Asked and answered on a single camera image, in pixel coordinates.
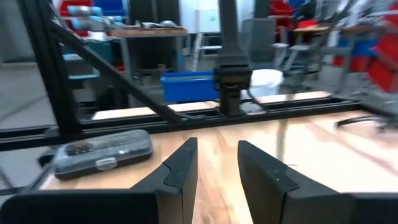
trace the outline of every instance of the gray floor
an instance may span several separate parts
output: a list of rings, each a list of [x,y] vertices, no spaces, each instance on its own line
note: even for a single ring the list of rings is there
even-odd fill
[[[201,62],[200,67],[211,68],[213,61]],[[334,91],[339,68],[326,68],[314,90]],[[358,86],[354,81],[351,86]],[[54,124],[50,103],[40,73],[35,66],[0,68],[0,129],[22,128]],[[16,186],[31,183],[40,173],[36,158],[46,147],[0,152],[0,166]],[[0,181],[0,189],[5,188]],[[5,200],[0,197],[0,205]]]

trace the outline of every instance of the wooden table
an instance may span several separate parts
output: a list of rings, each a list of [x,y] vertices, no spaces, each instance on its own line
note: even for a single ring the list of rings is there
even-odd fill
[[[301,93],[296,98],[327,96]],[[260,98],[280,101],[284,95]],[[211,108],[214,103],[172,105],[176,110]],[[147,108],[103,111],[94,119],[151,113]],[[365,114],[352,111],[289,120],[284,162],[339,192],[395,192],[398,140],[377,134],[372,123],[335,129],[334,122]],[[152,135],[152,159],[102,174],[60,182],[49,175],[41,189],[127,189],[151,173],[189,137],[198,138],[198,187],[193,223],[252,223],[239,179],[237,145],[244,139],[275,156],[278,121],[220,126]]]
[[[328,29],[328,27],[326,26],[318,26],[318,25],[314,25],[314,26],[309,26],[306,28],[297,28],[294,29],[294,32],[296,33],[319,33],[319,32],[324,32]],[[334,30],[340,30],[342,32],[369,32],[372,31],[372,27],[370,26],[352,26],[352,27],[343,27],[343,28],[339,28],[336,27]]]

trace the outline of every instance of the black aluminum frame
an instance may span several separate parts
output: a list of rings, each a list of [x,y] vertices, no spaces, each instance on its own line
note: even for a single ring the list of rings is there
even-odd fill
[[[220,8],[228,6],[227,2],[234,2],[234,0],[219,1]],[[363,106],[360,101],[334,97],[266,103],[264,106],[267,107],[268,112],[265,114],[237,117],[225,117],[216,108],[176,113],[168,106],[156,103],[138,86],[129,83],[112,65],[85,46],[84,41],[72,31],[64,29],[53,21],[53,12],[48,5],[48,0],[18,0],[18,3],[35,53],[36,62],[52,105],[57,126],[36,126],[0,131],[0,151],[64,144],[70,141],[131,129],[144,129],[154,134],[352,110],[382,113],[382,111],[371,110]],[[224,42],[236,42],[237,38],[235,37],[237,35],[234,34],[236,30],[225,23],[228,21],[229,23],[232,22],[225,18],[228,16],[232,16],[236,20],[236,13],[234,15],[234,13],[224,13],[221,10]],[[227,39],[229,36],[234,37],[233,40]],[[59,43],[73,49],[79,56],[100,70],[107,80],[125,89],[157,114],[80,121],[78,119],[76,101],[73,98],[71,88],[68,86],[67,70]]]

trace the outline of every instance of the plastic case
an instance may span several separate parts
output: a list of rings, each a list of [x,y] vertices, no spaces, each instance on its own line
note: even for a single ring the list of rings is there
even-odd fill
[[[74,179],[144,161],[152,152],[152,141],[144,130],[84,139],[58,149],[53,172],[60,180]]]

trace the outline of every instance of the blue storage bin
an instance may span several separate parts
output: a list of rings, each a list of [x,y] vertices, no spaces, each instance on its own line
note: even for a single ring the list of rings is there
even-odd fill
[[[358,40],[355,42],[353,56],[375,57],[372,48],[379,42],[379,40]],[[338,47],[347,47],[348,41],[345,39],[339,40]]]
[[[218,99],[213,72],[165,73],[160,79],[165,102],[190,102]]]
[[[123,0],[94,0],[94,6],[102,8],[103,16],[126,16]]]
[[[104,60],[113,64],[113,53],[112,53],[111,42],[93,40],[93,41],[88,41],[86,43],[86,45],[88,47],[90,47],[92,50],[94,50],[101,57],[103,57]],[[73,52],[71,49],[68,49],[66,47],[62,48],[62,53],[63,54],[75,54],[75,52]]]

